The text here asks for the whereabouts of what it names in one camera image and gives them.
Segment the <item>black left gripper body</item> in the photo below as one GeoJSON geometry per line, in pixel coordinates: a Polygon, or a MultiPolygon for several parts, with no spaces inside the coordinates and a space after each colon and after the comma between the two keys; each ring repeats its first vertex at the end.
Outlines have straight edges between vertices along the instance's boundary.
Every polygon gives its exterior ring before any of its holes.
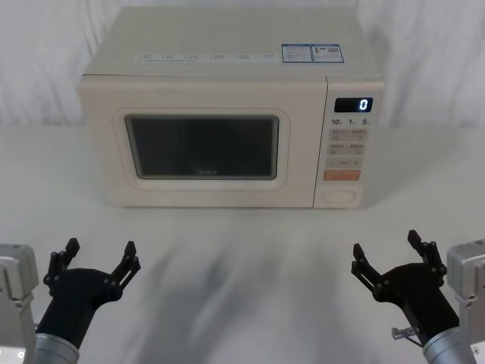
{"type": "Polygon", "coordinates": [[[52,300],[36,332],[59,337],[75,347],[81,346],[96,310],[123,294],[123,286],[110,274],[90,268],[46,275],[43,283],[52,300]]]}

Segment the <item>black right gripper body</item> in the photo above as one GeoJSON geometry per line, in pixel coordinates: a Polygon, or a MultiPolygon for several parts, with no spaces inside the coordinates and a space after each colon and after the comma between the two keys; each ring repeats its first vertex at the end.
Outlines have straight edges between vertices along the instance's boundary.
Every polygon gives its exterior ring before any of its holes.
{"type": "Polygon", "coordinates": [[[372,274],[373,297],[398,306],[425,344],[437,334],[459,326],[458,315],[444,297],[446,267],[443,264],[411,263],[372,274]]]}

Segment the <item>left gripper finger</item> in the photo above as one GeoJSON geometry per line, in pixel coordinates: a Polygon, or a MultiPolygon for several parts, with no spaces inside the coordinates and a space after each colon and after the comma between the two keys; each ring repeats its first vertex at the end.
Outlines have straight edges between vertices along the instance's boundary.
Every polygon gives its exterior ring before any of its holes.
{"type": "Polygon", "coordinates": [[[141,265],[137,256],[136,245],[133,241],[129,241],[125,247],[122,260],[110,275],[110,291],[122,293],[123,289],[130,283],[140,269],[141,265]]]}
{"type": "Polygon", "coordinates": [[[52,286],[60,278],[61,273],[67,270],[79,250],[80,245],[78,239],[72,237],[68,240],[64,250],[52,252],[48,264],[48,271],[42,282],[47,286],[52,286]]]}

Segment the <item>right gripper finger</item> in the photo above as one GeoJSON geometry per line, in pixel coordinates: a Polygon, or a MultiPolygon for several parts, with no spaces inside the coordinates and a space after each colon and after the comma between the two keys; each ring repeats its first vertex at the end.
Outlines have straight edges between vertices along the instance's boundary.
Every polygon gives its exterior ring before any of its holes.
{"type": "Polygon", "coordinates": [[[438,285],[444,285],[443,277],[447,273],[447,268],[441,259],[437,242],[432,240],[430,242],[423,241],[416,230],[408,232],[407,240],[411,247],[422,258],[424,265],[430,271],[438,285]]]}
{"type": "Polygon", "coordinates": [[[366,258],[364,250],[359,243],[353,246],[351,273],[369,289],[375,300],[385,300],[385,276],[376,271],[366,258]]]}

